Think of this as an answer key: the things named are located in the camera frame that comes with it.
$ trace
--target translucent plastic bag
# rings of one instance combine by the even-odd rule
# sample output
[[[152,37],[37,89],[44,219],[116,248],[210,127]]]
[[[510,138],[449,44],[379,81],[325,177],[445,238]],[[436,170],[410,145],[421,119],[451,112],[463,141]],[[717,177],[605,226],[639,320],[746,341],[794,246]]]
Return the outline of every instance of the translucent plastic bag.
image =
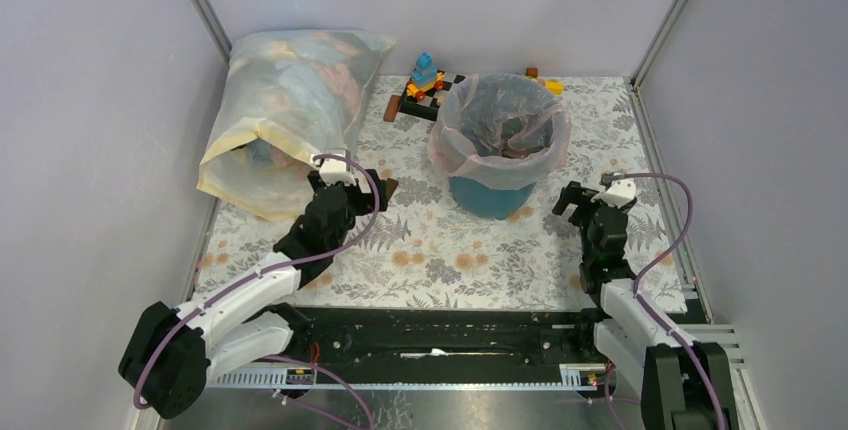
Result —
[[[268,220],[302,213],[316,153],[356,151],[389,39],[361,31],[263,32],[233,46],[197,188]]]
[[[428,156],[449,177],[520,190],[565,166],[570,134],[568,111],[543,86],[520,75],[473,75],[439,107]]]

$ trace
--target lego toy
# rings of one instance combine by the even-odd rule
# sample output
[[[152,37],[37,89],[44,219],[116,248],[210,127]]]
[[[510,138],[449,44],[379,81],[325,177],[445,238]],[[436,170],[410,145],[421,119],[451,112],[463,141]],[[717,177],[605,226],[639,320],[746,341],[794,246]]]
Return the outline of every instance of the lego toy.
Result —
[[[536,80],[539,85],[547,88],[548,91],[554,95],[562,95],[562,91],[565,88],[565,86],[559,82],[539,78],[539,69],[536,67],[527,67],[527,70],[524,71],[524,76],[531,80]]]
[[[465,75],[440,72],[428,53],[415,60],[415,69],[401,95],[392,95],[383,120],[394,122],[398,112],[435,122],[443,92],[465,80]]]

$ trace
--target trash can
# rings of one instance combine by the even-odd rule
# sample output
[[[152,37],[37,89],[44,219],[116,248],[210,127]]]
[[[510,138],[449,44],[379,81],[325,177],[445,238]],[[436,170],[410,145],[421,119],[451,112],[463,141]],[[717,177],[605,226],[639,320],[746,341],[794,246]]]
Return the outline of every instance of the trash can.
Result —
[[[536,182],[565,166],[571,119],[562,103],[520,75],[473,75],[439,107],[427,153],[469,212],[504,219]]]

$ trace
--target blue lego figure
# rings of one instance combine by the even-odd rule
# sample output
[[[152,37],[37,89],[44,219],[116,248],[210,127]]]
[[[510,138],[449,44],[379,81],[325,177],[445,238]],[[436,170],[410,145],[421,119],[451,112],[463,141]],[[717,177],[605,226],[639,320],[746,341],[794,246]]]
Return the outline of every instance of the blue lego figure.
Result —
[[[422,53],[415,60],[415,70],[412,71],[412,83],[418,88],[428,88],[436,82],[438,77],[433,58],[427,52]]]

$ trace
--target table surface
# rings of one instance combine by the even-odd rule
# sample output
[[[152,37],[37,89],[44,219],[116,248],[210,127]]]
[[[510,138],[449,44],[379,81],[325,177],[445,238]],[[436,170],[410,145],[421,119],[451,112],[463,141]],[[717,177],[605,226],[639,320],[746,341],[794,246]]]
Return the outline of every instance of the table surface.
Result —
[[[571,112],[568,164],[540,181],[527,203],[503,221],[475,217],[451,198],[447,179],[427,158],[431,122],[398,115],[382,120],[407,77],[375,83],[357,159],[400,186],[372,232],[337,256],[288,301],[297,305],[576,311],[592,307],[581,291],[580,238],[551,209],[571,180],[596,187],[602,172],[648,171],[622,78],[564,78]],[[638,271],[668,247],[656,186],[637,181],[627,258]],[[209,292],[257,263],[292,221],[269,222],[221,202],[195,291]],[[358,223],[351,234],[364,226]],[[676,264],[667,257],[642,291],[668,312],[685,311]]]

